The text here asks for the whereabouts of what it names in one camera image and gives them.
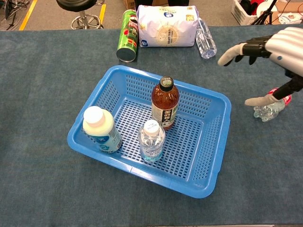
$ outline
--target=white bottle cap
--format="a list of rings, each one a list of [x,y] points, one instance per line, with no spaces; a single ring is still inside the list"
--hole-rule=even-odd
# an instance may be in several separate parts
[[[105,116],[103,110],[99,106],[91,106],[84,111],[84,120],[90,126],[101,125]]]
[[[156,136],[159,133],[159,123],[156,120],[148,120],[144,124],[144,132],[148,136]]]

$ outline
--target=black stool seat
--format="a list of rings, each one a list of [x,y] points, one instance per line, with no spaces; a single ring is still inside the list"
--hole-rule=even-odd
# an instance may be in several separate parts
[[[56,0],[58,5],[67,11],[80,12],[94,6],[97,0]]]

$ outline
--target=stool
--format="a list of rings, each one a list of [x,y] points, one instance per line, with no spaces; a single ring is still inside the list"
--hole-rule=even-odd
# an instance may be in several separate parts
[[[80,13],[80,16],[76,17],[71,22],[71,28],[73,30],[103,28],[98,16],[85,13],[85,10],[94,6],[97,0],[56,0],[56,1],[62,9]]]

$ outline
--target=black bottle cap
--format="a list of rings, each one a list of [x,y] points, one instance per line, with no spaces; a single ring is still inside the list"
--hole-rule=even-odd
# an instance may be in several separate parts
[[[174,87],[174,80],[171,77],[162,77],[159,86],[162,91],[171,91]]]

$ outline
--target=green chip can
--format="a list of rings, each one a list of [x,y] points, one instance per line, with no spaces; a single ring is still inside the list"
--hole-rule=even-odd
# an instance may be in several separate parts
[[[138,19],[136,11],[129,9],[123,14],[123,22],[116,53],[118,59],[124,62],[135,60],[138,34]]]

